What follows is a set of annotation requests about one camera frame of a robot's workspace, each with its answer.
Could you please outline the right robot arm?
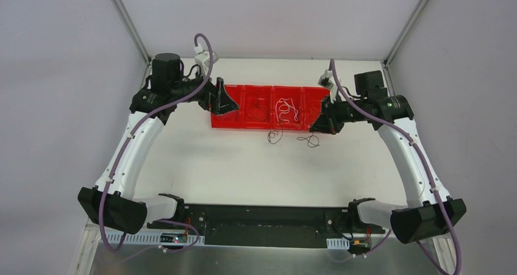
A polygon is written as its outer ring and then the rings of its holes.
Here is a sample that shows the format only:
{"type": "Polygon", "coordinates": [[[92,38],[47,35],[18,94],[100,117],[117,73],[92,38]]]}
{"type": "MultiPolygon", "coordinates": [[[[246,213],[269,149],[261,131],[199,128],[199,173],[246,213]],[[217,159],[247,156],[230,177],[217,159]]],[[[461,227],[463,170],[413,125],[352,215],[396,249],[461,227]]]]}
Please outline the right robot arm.
{"type": "Polygon", "coordinates": [[[321,113],[310,126],[311,132],[335,135],[346,123],[368,122],[386,144],[401,178],[406,205],[363,198],[349,203],[347,227],[361,232],[370,224],[391,230],[403,244],[450,234],[459,245],[454,226],[466,213],[461,198],[454,199],[432,168],[419,145],[414,113],[402,95],[390,96],[381,71],[354,76],[358,98],[338,93],[331,70],[325,70],[318,83],[329,90],[321,101],[321,113]]]}

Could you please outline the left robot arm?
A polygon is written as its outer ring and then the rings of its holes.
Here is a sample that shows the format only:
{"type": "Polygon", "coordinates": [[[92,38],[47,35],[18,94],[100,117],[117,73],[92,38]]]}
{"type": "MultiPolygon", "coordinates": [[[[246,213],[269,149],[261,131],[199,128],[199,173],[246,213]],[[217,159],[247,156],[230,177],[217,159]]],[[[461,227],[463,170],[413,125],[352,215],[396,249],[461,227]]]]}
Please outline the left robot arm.
{"type": "Polygon", "coordinates": [[[135,199],[135,187],[153,142],[180,103],[196,102],[213,115],[239,109],[226,91],[223,78],[213,83],[210,65],[215,53],[199,51],[194,57],[194,78],[184,75],[184,63],[173,53],[156,55],[151,74],[132,98],[124,134],[106,170],[91,188],[83,187],[78,201],[89,219],[99,226],[136,234],[147,223],[163,220],[172,229],[185,224],[180,198],[159,194],[135,199]]]}

